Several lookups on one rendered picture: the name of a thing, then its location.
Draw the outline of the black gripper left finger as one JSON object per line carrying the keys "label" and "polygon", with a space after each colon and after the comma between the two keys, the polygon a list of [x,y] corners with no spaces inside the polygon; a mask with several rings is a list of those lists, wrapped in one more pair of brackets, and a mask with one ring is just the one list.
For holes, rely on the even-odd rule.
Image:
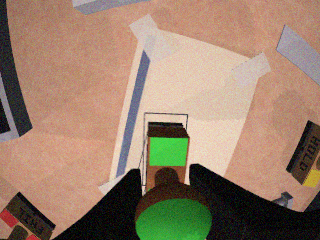
{"label": "black gripper left finger", "polygon": [[131,168],[91,211],[52,240],[141,240],[135,223],[140,200],[140,168]]}

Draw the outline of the cream paper card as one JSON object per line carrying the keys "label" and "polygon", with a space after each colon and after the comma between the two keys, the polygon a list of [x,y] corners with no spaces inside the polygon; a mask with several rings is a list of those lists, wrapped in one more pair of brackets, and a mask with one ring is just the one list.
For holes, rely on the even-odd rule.
{"label": "cream paper card", "polygon": [[129,24],[139,39],[116,135],[111,177],[99,185],[107,195],[129,169],[140,168],[145,193],[148,123],[183,124],[189,165],[223,176],[235,152],[260,76],[271,71],[265,52],[252,59],[175,32],[155,20]]}

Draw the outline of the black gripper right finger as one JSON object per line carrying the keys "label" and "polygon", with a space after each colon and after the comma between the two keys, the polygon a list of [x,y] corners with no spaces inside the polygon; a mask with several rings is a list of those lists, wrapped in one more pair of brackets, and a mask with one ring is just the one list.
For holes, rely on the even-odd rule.
{"label": "black gripper right finger", "polygon": [[203,193],[212,213],[205,240],[320,240],[320,208],[295,212],[245,191],[199,163],[189,165],[188,180]]}

